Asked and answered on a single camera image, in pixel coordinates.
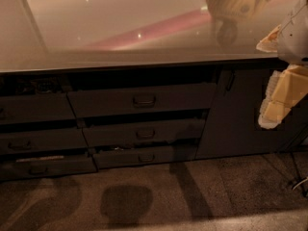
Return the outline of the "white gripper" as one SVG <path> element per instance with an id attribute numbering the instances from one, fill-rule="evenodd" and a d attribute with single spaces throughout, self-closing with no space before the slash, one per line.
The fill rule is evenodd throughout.
<path id="1" fill-rule="evenodd" d="M 304 66 L 308 65 L 308 0 L 299 0 L 256 49 L 277 52 L 279 59 L 290 64 L 284 71 L 273 71 L 260 107 L 259 125 L 273 129 L 308 94 L 308 67 Z"/>

